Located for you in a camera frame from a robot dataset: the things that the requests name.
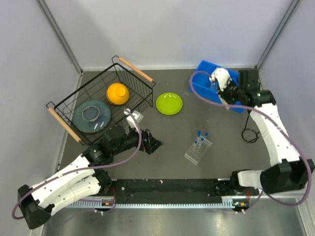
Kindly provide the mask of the clear glass bottle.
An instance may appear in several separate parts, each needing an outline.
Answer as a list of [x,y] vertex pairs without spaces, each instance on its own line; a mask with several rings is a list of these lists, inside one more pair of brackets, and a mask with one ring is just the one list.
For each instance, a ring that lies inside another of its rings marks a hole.
[[218,86],[219,86],[218,82],[210,82],[209,88],[214,90],[214,91],[217,91]]

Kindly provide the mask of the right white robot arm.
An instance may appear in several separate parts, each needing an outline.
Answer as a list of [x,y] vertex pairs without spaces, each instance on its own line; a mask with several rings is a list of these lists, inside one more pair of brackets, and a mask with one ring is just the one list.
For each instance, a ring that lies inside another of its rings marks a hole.
[[267,194],[303,189],[315,165],[311,159],[303,162],[287,139],[276,100],[269,90],[261,89],[258,71],[240,70],[238,82],[234,82],[227,69],[218,67],[212,73],[212,80],[218,82],[221,101],[232,107],[240,102],[242,109],[251,108],[249,116],[257,125],[270,157],[271,167],[264,171],[233,172],[230,190],[240,195],[248,187],[262,189]]

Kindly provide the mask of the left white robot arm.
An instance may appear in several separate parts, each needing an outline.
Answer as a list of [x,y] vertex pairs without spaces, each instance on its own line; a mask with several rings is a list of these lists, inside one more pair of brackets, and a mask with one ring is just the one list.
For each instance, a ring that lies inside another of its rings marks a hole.
[[152,154],[161,145],[150,130],[113,126],[100,141],[89,146],[69,165],[33,186],[18,189],[18,207],[29,229],[36,229],[64,207],[82,198],[106,195],[111,191],[112,180],[105,168],[116,166],[114,156],[135,148]]

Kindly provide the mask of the blue plastic bin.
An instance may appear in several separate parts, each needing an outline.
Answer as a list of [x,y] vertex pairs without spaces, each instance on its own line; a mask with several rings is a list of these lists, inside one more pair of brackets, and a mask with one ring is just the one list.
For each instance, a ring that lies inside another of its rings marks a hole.
[[[203,60],[199,64],[199,66],[197,67],[196,71],[205,71],[208,74],[212,74],[212,72],[217,67],[221,67],[221,66]],[[227,70],[231,76],[231,79],[236,83],[236,85],[239,86],[239,83],[238,83],[239,73],[236,71],[233,71],[231,69],[227,69]],[[211,81],[209,79],[209,76],[207,76],[206,74],[202,74],[202,73],[195,75],[193,78],[193,81],[192,81],[193,87],[199,95],[201,95],[202,97],[207,98],[213,102],[217,102],[217,103],[222,104],[217,91],[214,91],[214,90],[209,88],[210,82]],[[239,113],[244,112],[244,109],[242,109],[242,108],[231,108],[231,109],[236,111],[236,112],[239,112]]]

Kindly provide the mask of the clear test tube rack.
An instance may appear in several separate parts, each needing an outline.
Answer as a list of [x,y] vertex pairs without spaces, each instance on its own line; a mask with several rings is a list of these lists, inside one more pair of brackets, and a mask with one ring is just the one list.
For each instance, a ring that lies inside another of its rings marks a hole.
[[210,142],[209,140],[204,138],[203,144],[200,143],[200,140],[197,140],[197,146],[194,146],[193,143],[184,154],[184,157],[191,161],[194,165],[198,165],[208,149],[212,146],[212,142]]

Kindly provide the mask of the green plastic plate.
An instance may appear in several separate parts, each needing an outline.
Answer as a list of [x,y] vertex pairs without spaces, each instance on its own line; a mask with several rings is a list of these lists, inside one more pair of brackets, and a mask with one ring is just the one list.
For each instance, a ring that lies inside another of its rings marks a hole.
[[175,115],[183,107],[181,97],[172,92],[161,94],[156,100],[156,108],[163,115]]

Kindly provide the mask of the orange ribbed bowl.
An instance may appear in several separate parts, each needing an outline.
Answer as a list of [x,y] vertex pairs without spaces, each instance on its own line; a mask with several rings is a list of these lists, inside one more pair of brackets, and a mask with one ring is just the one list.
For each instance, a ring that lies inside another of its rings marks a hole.
[[106,97],[111,104],[123,105],[129,100],[129,90],[122,83],[113,83],[108,87]]

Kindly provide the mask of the blue ceramic plate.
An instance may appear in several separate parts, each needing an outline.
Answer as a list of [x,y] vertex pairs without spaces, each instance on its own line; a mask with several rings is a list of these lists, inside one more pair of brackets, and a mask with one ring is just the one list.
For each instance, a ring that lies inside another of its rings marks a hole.
[[72,123],[83,133],[95,133],[106,127],[111,119],[110,107],[101,100],[88,100],[73,112]]

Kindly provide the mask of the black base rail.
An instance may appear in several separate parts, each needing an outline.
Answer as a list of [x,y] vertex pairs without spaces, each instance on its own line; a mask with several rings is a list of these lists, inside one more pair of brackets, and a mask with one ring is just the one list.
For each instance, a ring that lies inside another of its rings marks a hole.
[[248,206],[246,190],[219,179],[118,179],[102,196],[72,204],[80,208],[234,208]]

